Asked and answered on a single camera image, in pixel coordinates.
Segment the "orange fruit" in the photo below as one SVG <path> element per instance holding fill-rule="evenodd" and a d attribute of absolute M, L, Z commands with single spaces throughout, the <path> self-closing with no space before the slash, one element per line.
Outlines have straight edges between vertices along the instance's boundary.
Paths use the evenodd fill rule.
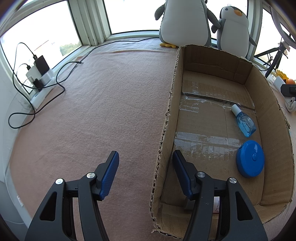
<path fill-rule="evenodd" d="M 287 79 L 286 84 L 287 85 L 295 85 L 296 83 L 295 83 L 295 81 L 293 79 Z"/>

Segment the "penguin plush toy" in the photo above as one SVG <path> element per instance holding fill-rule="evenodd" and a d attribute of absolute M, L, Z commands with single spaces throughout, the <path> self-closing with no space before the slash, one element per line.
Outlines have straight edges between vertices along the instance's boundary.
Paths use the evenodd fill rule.
<path fill-rule="evenodd" d="M 205 0 L 166 0 L 165 4 L 156 10 L 155 19 L 158 20 L 162 14 L 159 29 L 161 46 L 210 46 L 211 32 L 207 20 L 220 28 L 218 19 L 207 8 Z"/>
<path fill-rule="evenodd" d="M 236 55 L 246 57 L 249 50 L 249 42 L 257 46 L 249 34 L 249 20 L 238 8 L 227 6 L 220 12 L 220 27 L 213 25 L 212 32 L 217 30 L 218 49 Z"/>

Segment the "yellow object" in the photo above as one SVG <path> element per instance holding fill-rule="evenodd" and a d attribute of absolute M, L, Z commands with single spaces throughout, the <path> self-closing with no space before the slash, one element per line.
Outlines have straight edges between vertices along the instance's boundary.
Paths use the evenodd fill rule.
<path fill-rule="evenodd" d="M 288 77 L 286 76 L 286 74 L 284 74 L 282 71 L 280 71 L 279 69 L 276 69 L 276 77 L 281 77 L 282 80 L 287 80 Z"/>
<path fill-rule="evenodd" d="M 242 12 L 241 11 L 239 11 L 239 10 L 237 10 L 237 9 L 235 9 L 234 10 L 234 13 L 237 15 L 237 16 L 242 16 Z"/>
<path fill-rule="evenodd" d="M 286 84 L 287 85 L 295 85 L 296 83 L 295 83 L 295 81 L 293 79 L 287 79 Z"/>
<path fill-rule="evenodd" d="M 176 45 L 173 45 L 173 44 L 168 44 L 168 43 L 161 43 L 160 46 L 164 46 L 164 47 L 172 47 L 173 49 L 175 49 L 177 46 Z"/>

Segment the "orange beak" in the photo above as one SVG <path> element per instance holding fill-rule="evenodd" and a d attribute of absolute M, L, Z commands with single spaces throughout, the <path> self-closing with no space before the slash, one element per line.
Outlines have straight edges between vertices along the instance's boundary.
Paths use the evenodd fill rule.
<path fill-rule="evenodd" d="M 237 16 L 242 16 L 242 12 L 239 11 L 239 10 L 237 10 L 237 9 L 234 10 L 234 13 L 235 13 Z"/>

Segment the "window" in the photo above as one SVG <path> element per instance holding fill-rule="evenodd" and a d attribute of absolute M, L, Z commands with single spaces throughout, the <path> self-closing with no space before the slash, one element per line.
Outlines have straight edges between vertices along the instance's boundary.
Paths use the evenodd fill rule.
<path fill-rule="evenodd" d="M 50 68 L 81 46 L 67 1 L 55 3 L 27 16 L 3 34 L 0 42 L 12 68 L 19 42 L 28 45 L 37 57 L 43 55 Z M 33 56 L 25 45 L 17 48 L 15 72 L 22 63 L 34 63 Z M 17 76 L 22 83 L 30 85 L 26 73 L 26 66 L 23 65 Z"/>
<path fill-rule="evenodd" d="M 225 6 L 234 6 L 240 9 L 245 15 L 247 15 L 248 12 L 248 0 L 208 0 L 207 2 L 207 8 L 211 10 L 211 12 L 216 16 L 216 18 L 219 20 L 220 18 L 220 11 Z M 217 39 L 217 32 L 212 33 L 211 31 L 211 37 L 213 39 Z"/>
<path fill-rule="evenodd" d="M 165 0 L 104 0 L 111 32 L 159 30 L 162 17 L 155 20 L 154 13 Z"/>
<path fill-rule="evenodd" d="M 137 30 L 159 30 L 162 17 L 155 20 L 154 13 L 165 0 L 151 0 L 149 2 L 139 0 L 105 0 L 106 12 L 111 32 L 121 33 Z M 219 19 L 220 11 L 225 6 L 235 6 L 247 14 L 247 0 L 210 0 L 207 7 Z"/>
<path fill-rule="evenodd" d="M 280 41 L 281 35 L 277 31 L 270 13 L 266 10 L 263 10 L 261 32 L 255 55 L 278 47 Z M 276 53 L 277 52 L 271 53 L 271 56 L 274 58 Z M 290 52 L 287 53 L 288 59 L 285 56 L 282 56 L 279 69 L 284 72 L 289 78 L 296 79 L 296 50 L 291 48 Z M 261 56 L 259 58 L 264 62 L 268 61 L 267 55 Z"/>

